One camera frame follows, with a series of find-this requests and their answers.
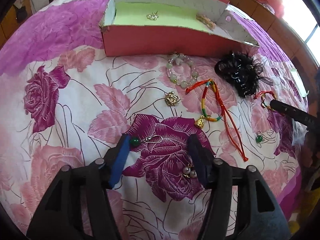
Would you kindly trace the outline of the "black feather hair accessory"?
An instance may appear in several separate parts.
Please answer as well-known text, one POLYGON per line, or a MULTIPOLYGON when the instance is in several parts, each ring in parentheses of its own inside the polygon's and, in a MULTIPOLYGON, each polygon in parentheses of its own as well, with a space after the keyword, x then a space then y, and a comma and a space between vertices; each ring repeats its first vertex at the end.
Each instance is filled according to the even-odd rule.
POLYGON ((241 98, 257 94, 260 82, 273 85, 271 78, 263 76, 264 65, 248 53, 230 51, 216 63, 214 70, 236 89, 241 98))

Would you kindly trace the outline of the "pearl earring pair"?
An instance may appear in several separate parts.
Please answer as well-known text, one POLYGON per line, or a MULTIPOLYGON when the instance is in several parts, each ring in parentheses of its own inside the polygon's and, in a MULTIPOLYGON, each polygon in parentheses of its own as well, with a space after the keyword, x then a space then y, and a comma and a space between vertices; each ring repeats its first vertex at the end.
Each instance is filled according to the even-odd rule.
POLYGON ((185 178, 197 178, 197 173, 195 171, 195 168, 192 164, 188 164, 185 166, 182 170, 182 175, 185 178))

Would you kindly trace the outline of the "green bead hook earring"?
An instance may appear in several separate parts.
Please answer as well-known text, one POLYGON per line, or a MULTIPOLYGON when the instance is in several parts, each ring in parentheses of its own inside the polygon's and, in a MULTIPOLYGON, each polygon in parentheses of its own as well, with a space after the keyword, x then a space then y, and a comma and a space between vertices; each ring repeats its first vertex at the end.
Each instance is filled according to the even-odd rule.
POLYGON ((139 139, 139 137, 132 137, 129 140, 129 143, 132 147, 138 147, 141 144, 147 144, 147 143, 157 144, 157 143, 160 143, 162 140, 163 140, 162 136, 152 135, 150 137, 146 137, 143 139, 139 139))

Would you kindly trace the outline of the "gold flower brooch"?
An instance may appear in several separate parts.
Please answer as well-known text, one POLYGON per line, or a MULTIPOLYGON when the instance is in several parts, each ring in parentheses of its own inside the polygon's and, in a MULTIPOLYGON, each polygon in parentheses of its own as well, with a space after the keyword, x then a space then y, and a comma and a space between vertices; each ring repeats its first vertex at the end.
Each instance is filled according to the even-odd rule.
POLYGON ((167 93, 164 100, 168 106, 176 106, 181 101, 178 95, 176 95, 173 91, 167 93))

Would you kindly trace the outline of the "wooden side cabinet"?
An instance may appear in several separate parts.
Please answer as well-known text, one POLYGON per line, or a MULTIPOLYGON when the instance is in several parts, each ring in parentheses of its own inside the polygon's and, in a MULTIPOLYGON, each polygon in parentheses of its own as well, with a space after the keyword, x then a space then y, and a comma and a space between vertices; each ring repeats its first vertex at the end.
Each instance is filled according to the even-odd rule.
POLYGON ((281 47, 297 68, 306 89, 316 88, 315 76, 318 64, 307 46, 284 20, 278 19, 256 0, 229 0, 253 18, 281 47))

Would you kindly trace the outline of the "floral pink bedspread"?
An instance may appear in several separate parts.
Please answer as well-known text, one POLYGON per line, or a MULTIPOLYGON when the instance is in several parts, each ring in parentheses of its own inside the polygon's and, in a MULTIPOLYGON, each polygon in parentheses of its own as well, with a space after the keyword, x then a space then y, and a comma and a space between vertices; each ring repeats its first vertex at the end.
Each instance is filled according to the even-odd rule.
POLYGON ((195 127, 202 87, 185 94, 166 73, 167 57, 107 57, 99 22, 109 0, 55 0, 31 16, 1 49, 1 203, 26 232, 49 184, 64 165, 90 164, 129 132, 160 135, 129 153, 120 182, 108 192, 123 239, 195 239, 209 191, 182 176, 187 137, 197 134, 229 165, 245 167, 242 142, 290 218, 302 173, 293 139, 301 125, 242 99, 216 75, 215 59, 193 57, 200 80, 213 79, 232 116, 195 127), (176 106, 165 103, 173 91, 176 106), (257 144, 255 137, 264 140, 257 144))

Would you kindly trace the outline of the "pink bead hair clip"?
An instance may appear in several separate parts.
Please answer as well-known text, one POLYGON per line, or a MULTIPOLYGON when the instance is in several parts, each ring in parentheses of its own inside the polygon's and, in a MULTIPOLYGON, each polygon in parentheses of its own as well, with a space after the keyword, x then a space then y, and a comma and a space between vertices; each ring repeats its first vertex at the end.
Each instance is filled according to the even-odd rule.
POLYGON ((216 24, 210 18, 208 18, 206 15, 196 14, 196 19, 198 21, 200 21, 201 23, 203 23, 208 29, 210 29, 210 30, 215 29, 216 24))

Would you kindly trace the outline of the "crystal earring in box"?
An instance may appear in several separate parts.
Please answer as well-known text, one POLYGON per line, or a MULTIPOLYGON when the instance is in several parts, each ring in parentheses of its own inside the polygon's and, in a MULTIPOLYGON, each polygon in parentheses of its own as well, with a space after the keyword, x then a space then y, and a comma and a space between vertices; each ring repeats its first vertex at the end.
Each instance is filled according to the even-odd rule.
POLYGON ((159 18, 158 12, 147 14, 146 18, 151 21, 156 21, 159 18))

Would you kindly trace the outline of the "pink cardboard shoe box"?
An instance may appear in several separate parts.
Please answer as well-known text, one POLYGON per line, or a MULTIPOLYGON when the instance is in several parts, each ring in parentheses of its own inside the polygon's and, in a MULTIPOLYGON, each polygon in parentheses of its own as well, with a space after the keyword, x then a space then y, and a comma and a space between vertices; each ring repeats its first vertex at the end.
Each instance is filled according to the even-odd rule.
POLYGON ((107 56, 178 52, 221 57, 259 49, 228 0, 109 0, 100 28, 107 56), (146 18, 152 12, 158 12, 156 21, 146 18), (210 18, 215 29, 208 29, 196 14, 210 18))

